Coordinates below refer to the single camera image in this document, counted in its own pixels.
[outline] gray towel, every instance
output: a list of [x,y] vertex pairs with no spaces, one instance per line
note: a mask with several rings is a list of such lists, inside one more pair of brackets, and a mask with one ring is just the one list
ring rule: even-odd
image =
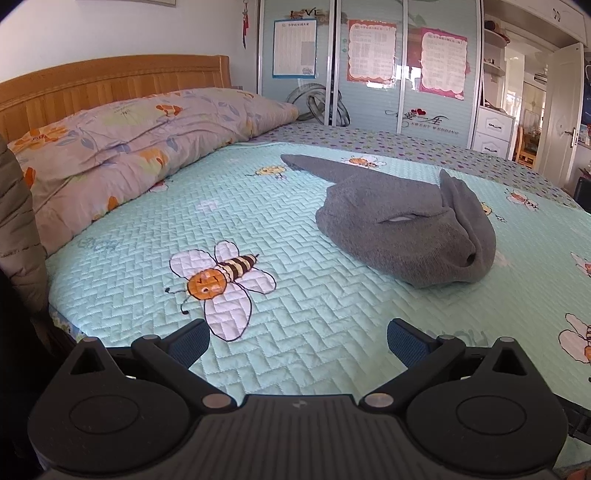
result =
[[294,170],[335,182],[316,212],[322,233],[370,267],[414,287],[475,282],[495,259],[495,231],[467,185],[444,170],[440,186],[305,155]]

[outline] screw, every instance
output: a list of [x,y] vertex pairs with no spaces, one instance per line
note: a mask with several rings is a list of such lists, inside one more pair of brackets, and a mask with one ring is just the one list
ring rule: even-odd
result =
[[370,393],[365,397],[365,403],[373,408],[386,408],[394,403],[394,399],[387,393]]
[[202,399],[207,408],[225,408],[232,403],[232,399],[225,393],[210,393]]

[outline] wooden chair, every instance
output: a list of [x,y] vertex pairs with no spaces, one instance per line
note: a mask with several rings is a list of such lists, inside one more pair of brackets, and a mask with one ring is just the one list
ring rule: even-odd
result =
[[515,161],[526,168],[534,168],[536,155],[525,149],[525,134],[523,127],[517,128],[517,142],[515,143]]
[[513,160],[519,161],[519,152],[523,148],[523,127],[520,125],[517,127],[517,141],[515,142],[515,150],[513,152]]

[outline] wooden headboard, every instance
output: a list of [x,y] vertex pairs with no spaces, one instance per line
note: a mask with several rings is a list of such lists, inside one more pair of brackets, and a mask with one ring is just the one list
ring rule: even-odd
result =
[[133,55],[59,65],[0,83],[0,135],[11,142],[80,110],[199,87],[230,88],[230,59]]

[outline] light blue quilted bedspread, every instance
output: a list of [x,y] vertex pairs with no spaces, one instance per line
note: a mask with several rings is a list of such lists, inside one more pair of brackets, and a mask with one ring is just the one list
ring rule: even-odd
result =
[[[330,183],[304,171],[261,170],[281,166],[281,154],[353,156],[297,144],[237,145],[208,155],[168,179],[166,190],[122,205],[50,257],[51,305],[107,346],[165,336],[203,317],[202,301],[191,298],[184,315],[186,293],[165,292],[187,284],[171,271],[171,256],[190,249],[213,255],[228,240],[241,255],[258,255],[256,267],[277,282],[270,293],[249,294],[252,315],[242,337],[212,336],[192,367],[238,403],[247,393],[358,399],[404,369],[386,341],[388,322],[401,317],[468,345],[515,337],[555,393],[591,408],[583,340],[591,323],[591,263],[584,261],[591,258],[591,216],[451,171],[492,210],[497,257],[476,284],[419,290],[323,236],[314,214]],[[371,168],[438,181],[440,167],[363,156]],[[565,330],[571,333],[561,335]]]

